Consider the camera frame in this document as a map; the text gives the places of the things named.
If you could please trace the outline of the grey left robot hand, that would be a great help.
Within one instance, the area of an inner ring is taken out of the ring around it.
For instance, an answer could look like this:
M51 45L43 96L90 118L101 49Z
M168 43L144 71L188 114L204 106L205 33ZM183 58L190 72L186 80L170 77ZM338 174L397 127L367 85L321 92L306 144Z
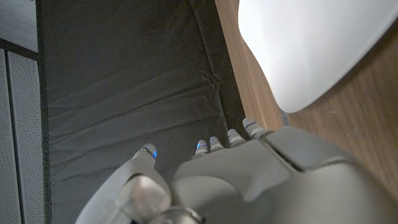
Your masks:
M303 129L243 120L199 141L171 182L146 144L80 212L78 223L396 223L397 200L353 156Z

